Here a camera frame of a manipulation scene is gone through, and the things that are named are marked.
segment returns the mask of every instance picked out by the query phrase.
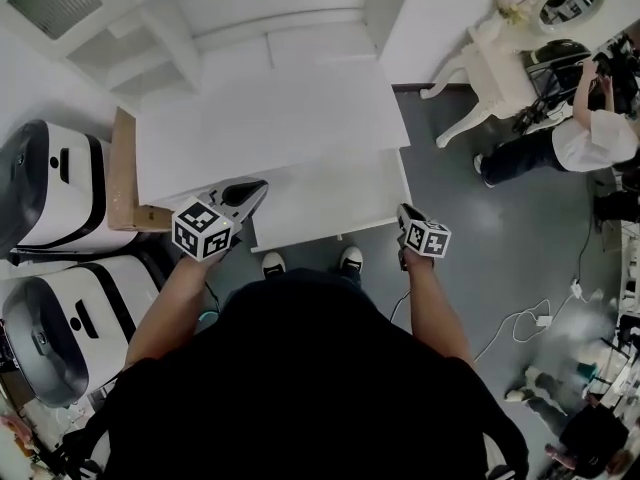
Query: floor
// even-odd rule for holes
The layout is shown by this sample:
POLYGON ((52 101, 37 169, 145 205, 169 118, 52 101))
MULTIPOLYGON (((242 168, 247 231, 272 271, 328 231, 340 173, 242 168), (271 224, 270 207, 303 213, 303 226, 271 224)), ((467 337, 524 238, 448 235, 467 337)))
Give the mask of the floor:
MULTIPOLYGON (((473 170, 471 160, 474 154, 488 153, 510 138, 510 123, 492 118, 440 150, 435 138, 473 108, 475 96, 445 91, 426 102, 415 93, 398 94, 397 99, 412 144, 402 151, 402 158, 413 201, 453 232, 447 257, 437 262, 436 271, 477 354, 505 316, 545 298, 555 313, 569 296, 589 231, 587 178, 540 170, 490 190, 473 170)), ((397 236, 397 227, 385 226, 345 236, 343 242, 331 238, 280 252, 288 268, 327 269, 346 245, 357 244, 365 258, 363 287, 389 316, 408 288, 408 278, 396 259, 397 236)), ((224 268, 211 275, 211 285, 221 300, 260 278, 260 258, 249 252, 250 245, 234 249, 224 268)), ((604 301, 617 296, 620 261, 619 252, 603 251, 602 238, 591 234, 582 260, 585 297, 596 289, 604 291, 604 301)), ((542 306, 538 313, 544 311, 542 306)), ((328 316, 339 324, 340 315, 328 316)), ((576 366, 574 357, 600 336, 611 336, 614 322, 615 311, 606 303, 594 300, 587 305, 572 300, 549 332, 529 343, 515 343, 512 324, 507 324, 478 362, 478 373, 499 400, 531 363, 548 373, 570 377, 576 366)), ((407 304, 401 306, 394 323, 409 329, 407 304)), ((522 338, 536 330, 532 320, 524 318, 518 328, 522 338)), ((530 478, 535 478, 547 464, 543 447, 554 442, 554 437, 524 407, 503 407, 527 439, 530 478)))

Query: brown cardboard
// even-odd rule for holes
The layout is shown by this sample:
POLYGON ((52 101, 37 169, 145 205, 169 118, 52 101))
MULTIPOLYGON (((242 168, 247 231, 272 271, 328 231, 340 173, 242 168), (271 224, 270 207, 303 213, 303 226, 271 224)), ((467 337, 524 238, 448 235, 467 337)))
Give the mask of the brown cardboard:
POLYGON ((118 108, 107 176, 107 220, 119 231, 171 231, 171 210, 140 206, 136 171, 136 120, 118 108))

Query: baseboard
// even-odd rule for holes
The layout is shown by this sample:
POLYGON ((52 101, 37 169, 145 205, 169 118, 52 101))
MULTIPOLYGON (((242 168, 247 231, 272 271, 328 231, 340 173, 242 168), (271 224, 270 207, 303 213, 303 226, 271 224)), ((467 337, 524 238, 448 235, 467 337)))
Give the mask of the baseboard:
MULTIPOLYGON (((393 92, 420 92, 422 89, 431 89, 435 84, 397 84, 392 85, 393 92)), ((445 88, 445 91, 462 91, 462 92, 470 92, 473 91, 471 85, 469 84, 448 84, 445 88)))

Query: white cube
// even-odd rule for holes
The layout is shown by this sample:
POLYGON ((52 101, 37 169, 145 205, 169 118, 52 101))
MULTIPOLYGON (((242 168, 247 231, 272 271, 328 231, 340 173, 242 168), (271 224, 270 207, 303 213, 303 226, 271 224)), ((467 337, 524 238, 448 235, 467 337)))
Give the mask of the white cube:
POLYGON ((420 256, 444 258, 451 231, 435 220, 412 220, 404 244, 420 256))
POLYGON ((198 261, 231 247, 234 222, 203 203, 190 197, 173 213, 173 243, 198 261))

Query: open drawer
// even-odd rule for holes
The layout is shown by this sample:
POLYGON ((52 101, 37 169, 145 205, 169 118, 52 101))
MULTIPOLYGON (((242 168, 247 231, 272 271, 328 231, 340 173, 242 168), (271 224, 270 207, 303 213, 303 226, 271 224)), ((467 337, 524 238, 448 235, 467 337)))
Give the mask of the open drawer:
POLYGON ((396 222, 411 194, 398 149, 358 152, 255 174, 269 182, 253 216, 267 251, 396 222))

